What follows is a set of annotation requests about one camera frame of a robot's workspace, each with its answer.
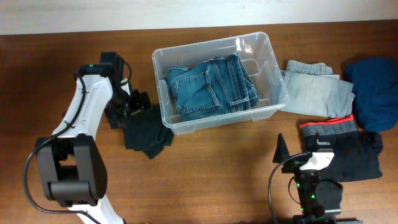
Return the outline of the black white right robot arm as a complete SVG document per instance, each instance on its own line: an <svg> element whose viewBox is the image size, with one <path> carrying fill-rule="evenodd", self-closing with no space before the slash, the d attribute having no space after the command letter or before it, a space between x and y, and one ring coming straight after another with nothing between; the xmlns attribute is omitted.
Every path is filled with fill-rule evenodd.
<svg viewBox="0 0 398 224"><path fill-rule="evenodd" d="M328 142L319 142L318 149L290 155L283 135L277 137L277 147L273 163L276 167L272 170L267 187L269 209L274 223L277 217L272 205L272 179L278 169L283 174L293 174L290 179L295 182L298 192L298 204L301 208L300 215L294 215L292 223L319 223L319 224L344 224L362 223L356 218L337 218L341 213L343 186L331 179L322 179L320 172L329 167L334 151Z"/></svg>

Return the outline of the light blue denim jeans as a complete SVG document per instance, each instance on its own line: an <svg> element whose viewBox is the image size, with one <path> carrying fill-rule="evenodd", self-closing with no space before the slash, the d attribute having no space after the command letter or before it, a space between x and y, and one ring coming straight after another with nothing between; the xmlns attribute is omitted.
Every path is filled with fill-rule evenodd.
<svg viewBox="0 0 398 224"><path fill-rule="evenodd" d="M353 84L339 79L325 63L289 60L282 74L289 96L282 111L327 118L352 113Z"/></svg>

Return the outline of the dark blue denim jeans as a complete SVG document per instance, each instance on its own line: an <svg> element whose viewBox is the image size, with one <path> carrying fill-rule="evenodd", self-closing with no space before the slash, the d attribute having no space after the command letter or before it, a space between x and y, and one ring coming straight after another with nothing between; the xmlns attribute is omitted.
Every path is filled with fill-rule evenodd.
<svg viewBox="0 0 398 224"><path fill-rule="evenodd" d="M250 110L259 94L237 54L172 66L166 82L183 121Z"/></svg>

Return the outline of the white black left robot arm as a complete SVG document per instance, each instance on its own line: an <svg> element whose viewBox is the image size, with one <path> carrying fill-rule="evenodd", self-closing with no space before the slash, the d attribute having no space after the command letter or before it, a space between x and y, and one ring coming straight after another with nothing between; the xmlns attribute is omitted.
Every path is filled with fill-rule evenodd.
<svg viewBox="0 0 398 224"><path fill-rule="evenodd" d="M113 129L150 107L145 92L132 90L116 52L75 73L76 90L62 122L47 138L38 138L27 162L37 160L44 195L83 223L124 223L106 196L108 174L95 138L102 116Z"/></svg>

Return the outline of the black shorts red grey waistband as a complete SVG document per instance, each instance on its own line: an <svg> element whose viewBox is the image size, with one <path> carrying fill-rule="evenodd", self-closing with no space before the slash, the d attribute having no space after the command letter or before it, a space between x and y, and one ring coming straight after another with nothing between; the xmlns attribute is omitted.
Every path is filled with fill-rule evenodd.
<svg viewBox="0 0 398 224"><path fill-rule="evenodd" d="M383 150L382 136L360 132L352 115L300 125L306 151L313 151L316 133L331 144L334 158L320 171L322 179L353 182L382 177L378 156Z"/></svg>

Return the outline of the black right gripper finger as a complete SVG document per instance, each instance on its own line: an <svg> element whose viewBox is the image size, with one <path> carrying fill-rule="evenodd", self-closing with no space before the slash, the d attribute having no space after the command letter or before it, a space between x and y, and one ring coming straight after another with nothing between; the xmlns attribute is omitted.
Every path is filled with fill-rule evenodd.
<svg viewBox="0 0 398 224"><path fill-rule="evenodd" d="M290 157L290 154L289 154L289 150L287 148L285 139L284 139L282 133L279 133L278 137L277 137L277 147L276 147L272 162L273 163L281 163L281 162L287 160L289 157Z"/></svg>
<svg viewBox="0 0 398 224"><path fill-rule="evenodd" d="M315 143L315 148L314 152L331 152L331 144L327 141L322 141L320 139L320 135L316 133L316 143Z"/></svg>

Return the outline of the black Nike t-shirt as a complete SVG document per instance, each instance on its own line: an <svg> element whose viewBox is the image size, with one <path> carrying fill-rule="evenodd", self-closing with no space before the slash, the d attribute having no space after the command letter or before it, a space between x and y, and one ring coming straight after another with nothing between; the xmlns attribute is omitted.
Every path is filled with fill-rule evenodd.
<svg viewBox="0 0 398 224"><path fill-rule="evenodd" d="M123 127L126 149L142 151L149 159L171 146L174 134L164 126L159 105L127 118Z"/></svg>

